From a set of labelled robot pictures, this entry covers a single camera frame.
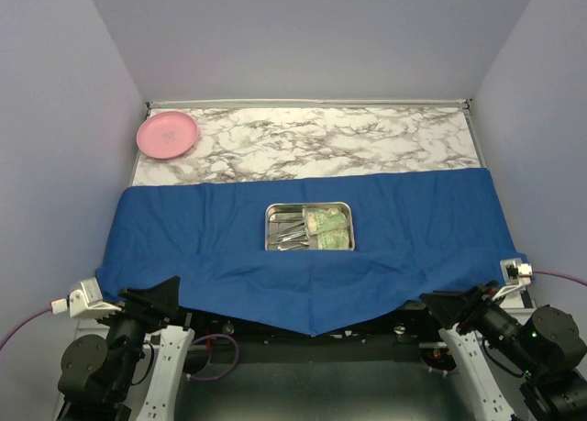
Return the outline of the blue surgical drape cloth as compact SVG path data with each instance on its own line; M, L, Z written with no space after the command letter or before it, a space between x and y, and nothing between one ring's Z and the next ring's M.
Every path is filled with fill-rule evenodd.
M267 251L273 204L343 202L352 250ZM502 278L517 250L485 169L135 186L96 277L105 299L179 277L183 307L317 336Z

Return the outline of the pink plastic plate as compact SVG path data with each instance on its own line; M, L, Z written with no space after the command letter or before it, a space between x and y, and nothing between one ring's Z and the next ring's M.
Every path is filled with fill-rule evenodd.
M167 111L146 119L138 128L138 150L155 160L180 157L196 144L199 129L189 115Z

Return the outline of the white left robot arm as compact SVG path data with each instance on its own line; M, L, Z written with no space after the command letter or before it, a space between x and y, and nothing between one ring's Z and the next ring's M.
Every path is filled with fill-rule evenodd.
M104 300L95 278L76 283L68 296L71 317L93 319L108 328L105 337L75 339L61 357L60 420L129 420L125 404L138 384L142 359L151 380L141 400L140 420L172 420L183 364L192 342L202 336L200 316L179 305L180 279L173 276L149 289L125 288L122 302Z

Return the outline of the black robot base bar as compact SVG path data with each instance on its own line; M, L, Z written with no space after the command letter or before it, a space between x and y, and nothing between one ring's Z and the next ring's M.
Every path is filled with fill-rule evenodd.
M407 301L396 310L372 320L308 336L278 327L220 315L199 313L195 336L214 335L188 349L183 370L228 365L234 359L232 343L239 346L239 363L305 363L395 361L423 364L434 371L456 370L456 363L438 334L439 324L420 302Z

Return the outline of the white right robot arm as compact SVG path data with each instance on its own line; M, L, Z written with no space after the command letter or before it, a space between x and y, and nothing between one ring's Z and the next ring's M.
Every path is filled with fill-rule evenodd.
M586 343L572 315L550 305L501 306L509 288L421 294L424 333L443 340L477 420L583 420Z

